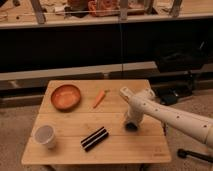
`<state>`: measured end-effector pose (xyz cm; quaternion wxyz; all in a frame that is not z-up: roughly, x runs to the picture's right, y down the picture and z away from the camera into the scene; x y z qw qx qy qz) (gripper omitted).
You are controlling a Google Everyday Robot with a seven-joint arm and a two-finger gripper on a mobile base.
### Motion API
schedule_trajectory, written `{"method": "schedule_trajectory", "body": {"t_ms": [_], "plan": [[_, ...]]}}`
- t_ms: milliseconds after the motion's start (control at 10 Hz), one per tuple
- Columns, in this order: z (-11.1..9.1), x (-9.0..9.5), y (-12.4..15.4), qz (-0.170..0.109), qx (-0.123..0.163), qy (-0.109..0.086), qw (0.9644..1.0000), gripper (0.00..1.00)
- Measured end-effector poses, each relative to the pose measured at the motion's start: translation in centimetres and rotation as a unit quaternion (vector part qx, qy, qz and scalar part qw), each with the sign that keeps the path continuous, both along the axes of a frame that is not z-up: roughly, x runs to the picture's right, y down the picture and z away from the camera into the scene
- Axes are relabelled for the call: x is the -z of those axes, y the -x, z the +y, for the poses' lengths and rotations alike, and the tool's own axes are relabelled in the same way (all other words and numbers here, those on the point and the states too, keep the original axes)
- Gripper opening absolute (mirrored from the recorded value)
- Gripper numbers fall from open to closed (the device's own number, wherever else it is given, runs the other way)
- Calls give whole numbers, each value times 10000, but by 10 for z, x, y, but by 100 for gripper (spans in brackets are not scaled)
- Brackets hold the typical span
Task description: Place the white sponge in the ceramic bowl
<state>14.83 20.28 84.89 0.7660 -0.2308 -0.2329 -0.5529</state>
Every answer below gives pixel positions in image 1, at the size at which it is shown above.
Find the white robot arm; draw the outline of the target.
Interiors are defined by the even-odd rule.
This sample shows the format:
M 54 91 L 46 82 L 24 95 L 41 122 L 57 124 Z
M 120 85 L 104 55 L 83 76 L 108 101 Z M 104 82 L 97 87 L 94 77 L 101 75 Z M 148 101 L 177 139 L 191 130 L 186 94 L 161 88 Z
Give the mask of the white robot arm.
M 133 93 L 129 88 L 123 87 L 120 95 L 129 104 L 125 115 L 126 125 L 133 124 L 138 128 L 146 114 L 213 149 L 212 118 L 161 105 L 154 101 L 155 93 L 150 88 Z

